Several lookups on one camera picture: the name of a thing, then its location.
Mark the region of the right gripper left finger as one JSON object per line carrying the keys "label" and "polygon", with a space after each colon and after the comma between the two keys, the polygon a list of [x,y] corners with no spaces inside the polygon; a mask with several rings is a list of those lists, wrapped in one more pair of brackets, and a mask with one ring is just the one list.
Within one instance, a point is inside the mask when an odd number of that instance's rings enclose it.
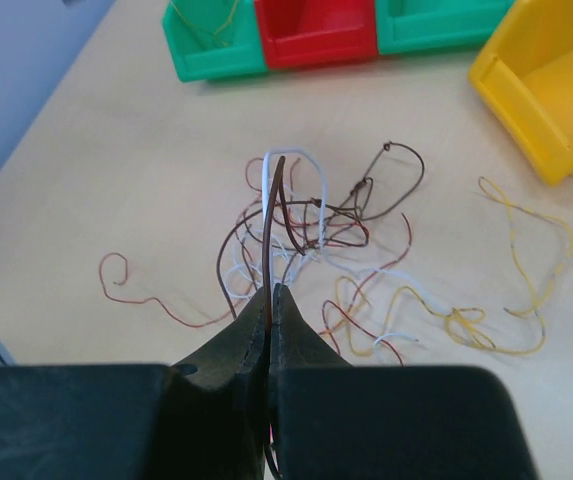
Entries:
{"label": "right gripper left finger", "polygon": [[260,479],[263,301],[175,365],[0,366],[0,479]]}

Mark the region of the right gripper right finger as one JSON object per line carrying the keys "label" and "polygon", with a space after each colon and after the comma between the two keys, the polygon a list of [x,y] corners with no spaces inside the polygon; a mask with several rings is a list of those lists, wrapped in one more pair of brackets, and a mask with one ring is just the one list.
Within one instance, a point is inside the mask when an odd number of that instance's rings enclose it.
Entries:
{"label": "right gripper right finger", "polygon": [[512,398],[468,365],[353,366],[273,292],[269,370],[282,479],[535,479]]}

